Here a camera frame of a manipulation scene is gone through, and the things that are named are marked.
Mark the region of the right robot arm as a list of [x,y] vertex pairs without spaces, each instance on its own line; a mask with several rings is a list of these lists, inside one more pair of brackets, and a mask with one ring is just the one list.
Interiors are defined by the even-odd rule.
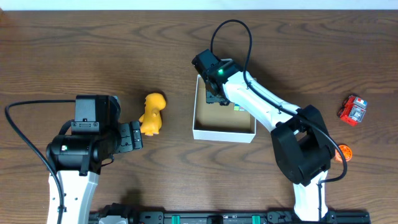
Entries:
[[270,132],[276,163],[293,184],[296,216],[324,220],[324,186],[335,149],[321,113],[312,105],[301,108],[282,100],[234,60],[220,59],[208,49],[192,65],[215,98],[239,104]]

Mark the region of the red toy car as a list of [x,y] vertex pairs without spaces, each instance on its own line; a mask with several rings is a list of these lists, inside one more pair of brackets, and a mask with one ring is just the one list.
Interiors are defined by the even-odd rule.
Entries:
[[363,98],[350,95],[342,103],[337,117],[351,126],[356,126],[358,123],[362,122],[367,106],[368,102]]

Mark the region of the white cardboard box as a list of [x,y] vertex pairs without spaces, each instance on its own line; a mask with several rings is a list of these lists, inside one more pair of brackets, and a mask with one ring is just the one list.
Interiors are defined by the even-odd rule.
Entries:
[[193,113],[193,138],[207,141],[250,143],[256,135],[256,119],[247,111],[235,111],[234,103],[220,106],[206,102],[206,84],[214,83],[221,89],[227,75],[243,70],[231,59],[216,62],[192,61],[198,71]]

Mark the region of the orange round disc toy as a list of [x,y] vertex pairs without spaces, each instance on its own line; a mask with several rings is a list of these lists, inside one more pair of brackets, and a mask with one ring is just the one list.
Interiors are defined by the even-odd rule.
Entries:
[[[346,145],[346,144],[340,144],[339,145],[339,149],[340,151],[343,153],[346,162],[350,161],[353,157],[353,152],[352,149]],[[340,153],[336,150],[335,151],[335,160],[338,162],[343,162],[342,157],[340,155]]]

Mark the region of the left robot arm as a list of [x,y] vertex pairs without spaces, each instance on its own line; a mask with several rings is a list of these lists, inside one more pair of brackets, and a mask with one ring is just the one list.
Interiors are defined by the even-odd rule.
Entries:
[[46,149],[60,182],[49,178],[48,223],[88,223],[104,160],[142,149],[139,122],[121,124],[120,114],[115,96],[76,97],[75,118],[62,126]]

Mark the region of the colourful puzzle cube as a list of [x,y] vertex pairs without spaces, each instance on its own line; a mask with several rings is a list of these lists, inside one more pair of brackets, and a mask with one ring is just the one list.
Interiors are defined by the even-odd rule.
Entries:
[[242,107],[242,106],[240,106],[239,104],[234,104],[234,108],[233,108],[235,111],[245,111],[245,109]]

